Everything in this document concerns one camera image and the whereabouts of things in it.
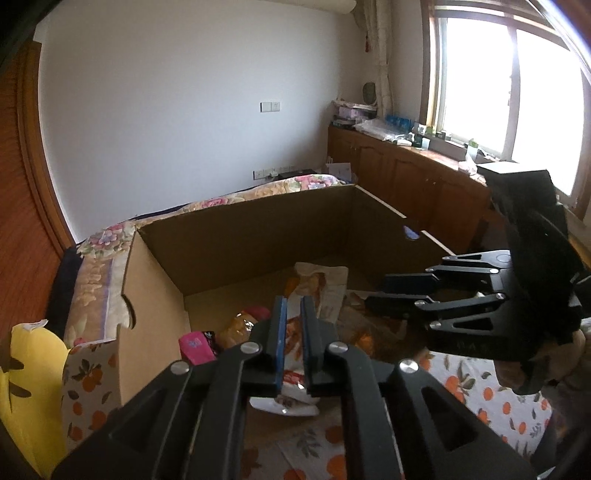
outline wooden wardrobe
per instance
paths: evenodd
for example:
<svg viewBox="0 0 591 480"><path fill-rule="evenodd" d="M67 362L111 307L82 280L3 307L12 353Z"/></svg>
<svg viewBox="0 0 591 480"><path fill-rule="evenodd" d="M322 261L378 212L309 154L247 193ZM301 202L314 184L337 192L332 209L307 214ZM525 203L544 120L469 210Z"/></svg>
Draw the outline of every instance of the wooden wardrobe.
<svg viewBox="0 0 591 480"><path fill-rule="evenodd" d="M41 44L27 41L0 77L0 339L44 318L51 285L73 245L41 141Z"/></svg>

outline window frame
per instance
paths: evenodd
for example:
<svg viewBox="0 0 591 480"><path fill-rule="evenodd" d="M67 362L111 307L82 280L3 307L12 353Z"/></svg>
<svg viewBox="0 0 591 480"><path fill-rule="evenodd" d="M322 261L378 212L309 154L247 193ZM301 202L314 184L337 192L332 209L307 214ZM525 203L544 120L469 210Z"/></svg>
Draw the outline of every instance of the window frame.
<svg viewBox="0 0 591 480"><path fill-rule="evenodd" d="M483 5L465 0L447 0L445 6L435 6L434 0L421 0L423 17L423 98L421 101L420 122L434 125L437 130L443 127L443 109L446 94L446 24L448 18L489 21L507 26L514 47L513 69L511 75L511 96L509 100L509 121L503 152L497 152L484 145L483 150L502 160L511 160L517 137L519 106L521 103L521 70L517 52L517 30L523 30L556 43L567 50L571 41L565 42L549 23L525 12L504 11L506 7ZM591 200L591 85L588 81L588 68L581 68L583 79L583 142L577 173L571 195L556 189L559 201L565 204L579 219L583 219ZM452 140L467 142L469 139L452 134Z"/></svg>

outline floral bedsheet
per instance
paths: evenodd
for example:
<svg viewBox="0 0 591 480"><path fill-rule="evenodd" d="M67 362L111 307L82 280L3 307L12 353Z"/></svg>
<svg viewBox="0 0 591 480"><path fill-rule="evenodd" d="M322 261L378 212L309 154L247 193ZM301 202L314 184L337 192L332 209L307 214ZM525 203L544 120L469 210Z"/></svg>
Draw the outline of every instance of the floral bedsheet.
<svg viewBox="0 0 591 480"><path fill-rule="evenodd" d="M165 215L127 220L92 235L78 247L83 261L76 278L64 342L68 348L85 342L114 339L117 325L129 326L129 312L121 296L125 265L137 229L174 215L217 205L341 185L332 175L306 175L273 181L245 192L194 202Z"/></svg>

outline curtain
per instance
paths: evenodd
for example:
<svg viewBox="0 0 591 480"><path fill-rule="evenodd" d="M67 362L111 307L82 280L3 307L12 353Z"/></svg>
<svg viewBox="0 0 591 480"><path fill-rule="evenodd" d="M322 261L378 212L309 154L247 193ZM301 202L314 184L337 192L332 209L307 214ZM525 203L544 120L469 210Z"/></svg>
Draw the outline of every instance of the curtain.
<svg viewBox="0 0 591 480"><path fill-rule="evenodd" d="M391 0L364 1L369 44L378 72L378 78L375 82L376 97L378 98L378 115L382 118L393 113L394 110L388 74L388 60L392 36L392 11L390 2Z"/></svg>

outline wooden door frame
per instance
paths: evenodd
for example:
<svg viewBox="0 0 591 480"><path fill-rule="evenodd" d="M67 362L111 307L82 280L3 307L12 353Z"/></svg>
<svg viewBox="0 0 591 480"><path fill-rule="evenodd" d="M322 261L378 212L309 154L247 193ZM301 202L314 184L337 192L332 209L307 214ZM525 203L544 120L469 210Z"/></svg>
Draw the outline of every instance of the wooden door frame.
<svg viewBox="0 0 591 480"><path fill-rule="evenodd" d="M37 213L54 249L61 257L64 250L74 245L74 239L57 200L43 149L38 102L41 44L28 40L22 49L17 80L18 134L22 162Z"/></svg>

